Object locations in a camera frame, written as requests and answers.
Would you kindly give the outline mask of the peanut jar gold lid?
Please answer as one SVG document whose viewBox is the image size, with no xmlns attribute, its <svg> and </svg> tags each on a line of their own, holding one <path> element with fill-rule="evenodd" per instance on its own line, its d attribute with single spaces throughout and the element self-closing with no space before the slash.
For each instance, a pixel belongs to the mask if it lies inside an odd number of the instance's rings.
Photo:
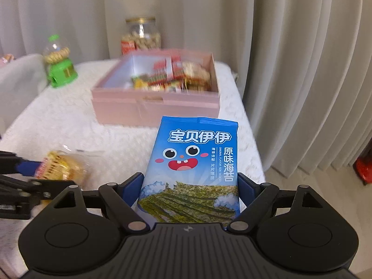
<svg viewBox="0 0 372 279">
<path fill-rule="evenodd" d="M 155 17 L 126 19 L 126 30 L 120 41 L 122 55 L 135 50 L 161 48 L 161 33 L 156 26 Z"/>
</svg>

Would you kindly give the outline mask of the grey cushion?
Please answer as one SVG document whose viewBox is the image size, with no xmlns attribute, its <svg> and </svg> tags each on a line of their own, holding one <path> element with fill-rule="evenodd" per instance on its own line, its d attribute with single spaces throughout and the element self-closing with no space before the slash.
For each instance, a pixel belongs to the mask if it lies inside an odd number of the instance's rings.
<svg viewBox="0 0 372 279">
<path fill-rule="evenodd" d="M 1 133 L 47 87 L 43 56 L 31 54 L 1 67 Z"/>
</svg>

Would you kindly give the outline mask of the clear cracker pack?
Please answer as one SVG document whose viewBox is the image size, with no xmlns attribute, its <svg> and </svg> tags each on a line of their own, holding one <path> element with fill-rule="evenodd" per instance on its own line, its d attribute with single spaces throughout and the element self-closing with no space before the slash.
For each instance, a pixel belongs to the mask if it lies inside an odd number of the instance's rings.
<svg viewBox="0 0 372 279">
<path fill-rule="evenodd" d="M 210 91 L 211 75 L 196 62 L 182 62 L 184 87 L 187 91 Z"/>
</svg>

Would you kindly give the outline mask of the pink cardboard box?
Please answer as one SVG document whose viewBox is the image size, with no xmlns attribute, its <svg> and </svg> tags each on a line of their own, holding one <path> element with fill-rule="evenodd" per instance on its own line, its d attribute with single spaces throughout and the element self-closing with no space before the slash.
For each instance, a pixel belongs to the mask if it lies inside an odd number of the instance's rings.
<svg viewBox="0 0 372 279">
<path fill-rule="evenodd" d="M 175 81 L 149 85 L 155 62 L 180 56 L 196 62 L 211 75 L 210 91 L 187 91 Z M 184 49 L 137 50 L 122 57 L 92 90 L 96 119 L 101 124 L 158 127 L 163 116 L 219 114 L 219 88 L 213 55 Z"/>
</svg>

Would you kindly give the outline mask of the clear yellow cookie pack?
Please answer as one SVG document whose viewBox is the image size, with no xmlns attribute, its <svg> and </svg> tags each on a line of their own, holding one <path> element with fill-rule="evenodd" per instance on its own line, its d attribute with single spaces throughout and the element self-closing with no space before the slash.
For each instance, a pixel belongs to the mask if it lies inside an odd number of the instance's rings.
<svg viewBox="0 0 372 279">
<path fill-rule="evenodd" d="M 91 174 L 94 155 L 82 149 L 62 145 L 51 150 L 35 171 L 36 179 L 73 181 L 84 185 Z"/>
</svg>

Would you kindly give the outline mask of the green gumball snack dispenser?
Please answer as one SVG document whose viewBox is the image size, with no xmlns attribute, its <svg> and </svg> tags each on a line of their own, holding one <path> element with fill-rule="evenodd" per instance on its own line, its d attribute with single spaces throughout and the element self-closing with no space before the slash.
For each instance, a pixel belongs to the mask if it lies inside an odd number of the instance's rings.
<svg viewBox="0 0 372 279">
<path fill-rule="evenodd" d="M 47 65 L 47 79 L 54 88 L 73 82 L 78 77 L 74 64 L 69 58 L 71 50 L 67 41 L 58 34 L 48 38 L 43 50 L 43 59 Z"/>
</svg>

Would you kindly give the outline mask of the blue seaweed snack bag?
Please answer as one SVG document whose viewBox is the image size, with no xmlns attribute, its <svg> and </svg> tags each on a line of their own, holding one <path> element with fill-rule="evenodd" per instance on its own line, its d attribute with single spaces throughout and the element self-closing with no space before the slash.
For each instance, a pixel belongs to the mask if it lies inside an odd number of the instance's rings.
<svg viewBox="0 0 372 279">
<path fill-rule="evenodd" d="M 136 212 L 156 223 L 220 223 L 240 214 L 238 123 L 164 116 Z"/>
</svg>

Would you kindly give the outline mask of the white lace bedspread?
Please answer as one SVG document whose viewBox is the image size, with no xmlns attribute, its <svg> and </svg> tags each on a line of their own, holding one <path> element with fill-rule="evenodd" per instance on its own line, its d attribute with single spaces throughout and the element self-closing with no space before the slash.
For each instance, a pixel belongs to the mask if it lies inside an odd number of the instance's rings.
<svg viewBox="0 0 372 279">
<path fill-rule="evenodd" d="M 69 148 L 90 156 L 85 189 L 121 183 L 145 172 L 157 135 L 155 128 L 101 125 L 91 103 L 91 88 L 115 65 L 112 60 L 77 66 L 78 79 L 62 88 L 44 90 L 13 122 L 1 139 L 1 149 L 34 161 L 49 151 Z M 214 64 L 220 93 L 219 117 L 236 121 L 238 170 L 257 183 L 265 175 L 240 93 L 228 65 Z"/>
</svg>

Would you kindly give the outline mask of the beige curtain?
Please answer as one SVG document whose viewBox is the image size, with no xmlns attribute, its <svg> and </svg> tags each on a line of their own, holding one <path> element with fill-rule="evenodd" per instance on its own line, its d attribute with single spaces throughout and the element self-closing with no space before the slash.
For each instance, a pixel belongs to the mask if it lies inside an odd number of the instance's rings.
<svg viewBox="0 0 372 279">
<path fill-rule="evenodd" d="M 1 0 L 1 51 L 40 53 L 57 33 L 74 62 L 115 59 L 141 16 L 163 47 L 238 73 L 264 169 L 338 169 L 370 141 L 371 0 Z"/>
</svg>

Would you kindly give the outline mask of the red long snack box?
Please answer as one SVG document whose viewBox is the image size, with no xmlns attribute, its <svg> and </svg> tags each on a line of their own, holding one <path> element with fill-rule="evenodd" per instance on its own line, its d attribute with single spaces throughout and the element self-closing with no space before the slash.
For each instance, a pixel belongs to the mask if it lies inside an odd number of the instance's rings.
<svg viewBox="0 0 372 279">
<path fill-rule="evenodd" d="M 149 85 L 180 81 L 185 77 L 180 56 L 167 57 L 154 63 L 153 73 L 148 77 Z"/>
</svg>

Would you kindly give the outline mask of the red object on floor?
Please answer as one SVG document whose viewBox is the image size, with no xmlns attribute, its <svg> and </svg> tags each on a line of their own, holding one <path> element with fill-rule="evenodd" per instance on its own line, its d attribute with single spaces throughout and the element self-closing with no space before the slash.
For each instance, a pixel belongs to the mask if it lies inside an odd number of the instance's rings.
<svg viewBox="0 0 372 279">
<path fill-rule="evenodd" d="M 353 168 L 364 185 L 372 183 L 372 160 L 371 156 L 358 157 Z"/>
</svg>

